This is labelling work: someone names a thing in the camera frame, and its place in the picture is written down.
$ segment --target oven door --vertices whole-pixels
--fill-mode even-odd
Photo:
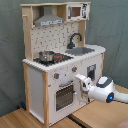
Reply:
[[[83,4],[67,5],[67,20],[82,19],[82,6]]]
[[[73,103],[73,85],[56,92],[56,112],[65,109]]]

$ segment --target countertop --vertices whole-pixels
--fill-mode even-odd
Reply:
[[[0,128],[45,128],[36,118],[23,109],[16,110],[0,117]],[[68,117],[52,125],[50,128],[81,128]]]
[[[103,48],[101,46],[86,44],[85,47],[86,48],[94,49],[95,51],[94,52],[87,53],[87,54],[84,54],[82,56],[74,56],[74,55],[65,53],[65,51],[58,51],[61,54],[64,54],[64,55],[68,55],[70,57],[73,57],[73,59],[70,59],[70,60],[67,60],[67,61],[64,61],[64,62],[61,62],[61,63],[58,63],[58,64],[54,64],[54,65],[49,66],[49,67],[43,66],[43,65],[38,64],[36,62],[29,61],[27,59],[24,59],[23,62],[26,63],[26,64],[28,64],[28,65],[31,65],[31,66],[33,66],[35,68],[38,68],[39,70],[42,70],[42,71],[46,71],[47,72],[47,71],[49,71],[51,69],[58,68],[59,66],[64,66],[64,65],[69,64],[69,63],[75,63],[76,61],[80,61],[82,59],[87,59],[87,58],[90,58],[90,57],[93,57],[93,56],[96,56],[96,55],[99,55],[99,54],[105,52],[105,48]]]
[[[128,89],[121,86],[116,85],[116,90],[128,94]],[[93,101],[72,113],[71,117],[87,128],[116,128],[128,118],[128,104],[116,101],[108,104]]]

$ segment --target burner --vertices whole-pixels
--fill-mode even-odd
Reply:
[[[63,62],[63,61],[69,60],[69,59],[73,59],[73,57],[70,57],[67,55],[62,55],[61,61],[57,61],[57,60],[56,61],[54,61],[54,60],[53,61],[41,61],[40,58],[33,59],[33,61],[48,67],[48,66],[52,66],[54,64],[57,64],[57,63],[60,63],[60,62]]]

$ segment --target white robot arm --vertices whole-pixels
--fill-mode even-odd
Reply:
[[[76,75],[76,92],[77,99],[80,102],[88,103],[89,99],[110,103],[113,100],[128,103],[128,94],[119,93],[114,86],[114,82],[109,77],[101,77],[96,86],[93,85],[91,79],[83,75]]]

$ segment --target wooden toy kitchen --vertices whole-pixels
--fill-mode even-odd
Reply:
[[[102,76],[105,48],[85,43],[90,2],[22,4],[27,111],[49,127],[87,105],[75,75]]]

